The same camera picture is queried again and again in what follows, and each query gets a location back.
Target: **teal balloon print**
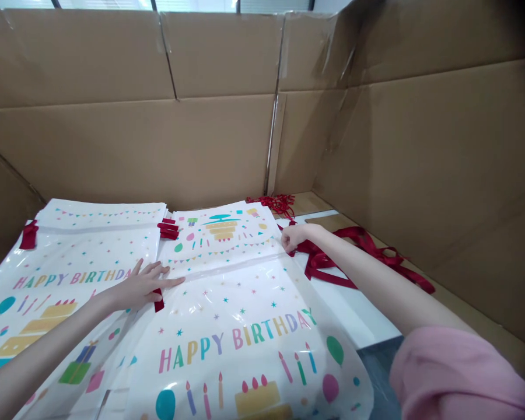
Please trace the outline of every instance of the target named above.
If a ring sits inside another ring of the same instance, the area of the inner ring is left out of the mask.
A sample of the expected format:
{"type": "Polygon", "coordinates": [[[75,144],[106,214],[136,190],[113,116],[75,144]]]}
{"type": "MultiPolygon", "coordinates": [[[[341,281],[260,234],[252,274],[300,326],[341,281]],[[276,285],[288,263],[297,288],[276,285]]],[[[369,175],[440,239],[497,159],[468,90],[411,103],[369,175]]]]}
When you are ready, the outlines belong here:
{"type": "Polygon", "coordinates": [[[338,342],[336,338],[334,338],[332,335],[329,335],[327,337],[327,348],[330,352],[332,358],[342,366],[342,362],[344,361],[344,350],[342,349],[342,346],[338,342]]]}
{"type": "Polygon", "coordinates": [[[173,420],[175,416],[175,394],[171,390],[163,390],[157,396],[156,414],[159,420],[173,420]]]}
{"type": "Polygon", "coordinates": [[[16,298],[13,296],[7,297],[2,302],[0,302],[0,315],[10,309],[14,302],[16,302],[16,298]]]}

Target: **plastic gift bag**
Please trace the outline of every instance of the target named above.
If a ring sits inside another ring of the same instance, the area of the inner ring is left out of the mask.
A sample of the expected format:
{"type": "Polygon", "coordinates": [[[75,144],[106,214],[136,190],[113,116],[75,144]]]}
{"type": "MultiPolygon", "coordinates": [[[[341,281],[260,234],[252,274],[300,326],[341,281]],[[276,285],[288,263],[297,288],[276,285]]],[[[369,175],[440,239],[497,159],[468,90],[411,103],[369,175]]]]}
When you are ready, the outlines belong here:
{"type": "Polygon", "coordinates": [[[180,240],[162,244],[160,257],[187,279],[136,325],[144,332],[125,418],[367,418],[368,374],[279,245],[268,208],[236,203],[173,218],[180,240]]]}
{"type": "MultiPolygon", "coordinates": [[[[164,213],[161,203],[52,200],[36,217],[36,247],[21,250],[20,237],[0,265],[0,367],[92,296],[128,277],[138,259],[155,261],[164,213]]],[[[101,322],[17,418],[95,418],[119,363],[113,354],[136,313],[129,308],[101,322]]]]}

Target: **hand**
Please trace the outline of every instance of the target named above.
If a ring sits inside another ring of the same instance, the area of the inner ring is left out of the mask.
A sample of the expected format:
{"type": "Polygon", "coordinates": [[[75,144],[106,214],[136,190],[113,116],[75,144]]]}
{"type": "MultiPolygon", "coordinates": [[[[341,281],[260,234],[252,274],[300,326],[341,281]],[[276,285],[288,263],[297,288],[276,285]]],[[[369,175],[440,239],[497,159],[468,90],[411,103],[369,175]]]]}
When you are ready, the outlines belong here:
{"type": "Polygon", "coordinates": [[[282,231],[282,246],[286,250],[286,254],[295,250],[301,242],[309,239],[320,229],[322,229],[321,226],[313,223],[285,227],[282,231]]]}
{"type": "Polygon", "coordinates": [[[163,267],[161,261],[148,264],[140,272],[143,261],[144,259],[140,258],[132,274],[126,280],[97,295],[103,295],[109,302],[112,311],[130,307],[141,308],[148,302],[159,302],[162,297],[153,292],[155,289],[171,288],[185,281],[185,277],[158,280],[160,274],[169,272],[169,267],[163,267]]]}

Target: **candle print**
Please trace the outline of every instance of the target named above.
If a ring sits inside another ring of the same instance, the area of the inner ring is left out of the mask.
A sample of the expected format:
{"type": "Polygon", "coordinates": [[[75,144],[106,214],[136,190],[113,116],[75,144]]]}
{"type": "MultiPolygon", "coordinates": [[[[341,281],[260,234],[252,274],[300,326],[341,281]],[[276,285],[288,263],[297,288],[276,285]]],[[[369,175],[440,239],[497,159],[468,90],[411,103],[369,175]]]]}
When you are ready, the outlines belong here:
{"type": "Polygon", "coordinates": [[[299,368],[299,376],[302,377],[302,383],[303,385],[307,385],[307,382],[305,381],[305,373],[303,373],[302,363],[299,361],[299,356],[297,353],[294,353],[294,355],[297,360],[297,366],[299,368]]]}
{"type": "Polygon", "coordinates": [[[223,385],[222,385],[222,372],[220,372],[219,376],[219,384],[218,384],[218,401],[220,403],[220,410],[223,408],[223,385]]]}
{"type": "Polygon", "coordinates": [[[206,387],[206,382],[204,383],[204,408],[206,409],[206,418],[210,420],[212,418],[212,413],[210,413],[210,403],[208,402],[208,395],[206,392],[208,388],[206,387]]]}
{"type": "Polygon", "coordinates": [[[311,361],[311,369],[313,370],[313,373],[317,373],[315,359],[313,359],[313,353],[311,353],[311,349],[309,348],[309,344],[307,344],[307,341],[305,342],[305,348],[307,349],[307,353],[309,354],[309,360],[311,361]]]}
{"type": "Polygon", "coordinates": [[[282,353],[280,352],[278,352],[278,356],[280,357],[280,360],[282,361],[282,366],[284,368],[284,371],[286,372],[288,380],[290,381],[290,383],[293,383],[292,374],[290,373],[290,370],[288,369],[288,365],[286,364],[286,361],[284,360],[284,356],[282,356],[282,353]]]}
{"type": "Polygon", "coordinates": [[[194,400],[193,400],[193,395],[192,395],[193,393],[191,392],[191,385],[190,385],[190,383],[188,383],[188,381],[187,381],[186,388],[187,388],[188,404],[191,407],[192,415],[195,415],[197,413],[197,409],[194,406],[194,400]]]}

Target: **cardboard flap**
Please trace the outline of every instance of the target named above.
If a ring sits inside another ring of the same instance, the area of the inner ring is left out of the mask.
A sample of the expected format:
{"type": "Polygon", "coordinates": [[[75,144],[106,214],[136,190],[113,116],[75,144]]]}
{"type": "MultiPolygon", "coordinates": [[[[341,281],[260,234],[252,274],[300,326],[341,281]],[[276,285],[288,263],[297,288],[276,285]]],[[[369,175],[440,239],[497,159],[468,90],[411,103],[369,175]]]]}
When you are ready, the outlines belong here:
{"type": "Polygon", "coordinates": [[[0,108],[171,98],[157,13],[0,10],[0,108]]]}
{"type": "Polygon", "coordinates": [[[281,91],[342,89],[356,46],[357,26],[336,15],[287,13],[280,66],[281,91]]]}
{"type": "Polygon", "coordinates": [[[283,16],[162,13],[179,98],[274,93],[283,16]]]}
{"type": "Polygon", "coordinates": [[[0,153],[46,199],[220,205],[263,193],[273,98],[0,110],[0,153]]]}
{"type": "Polygon", "coordinates": [[[513,3],[373,1],[350,86],[525,58],[525,22],[513,3]]]}

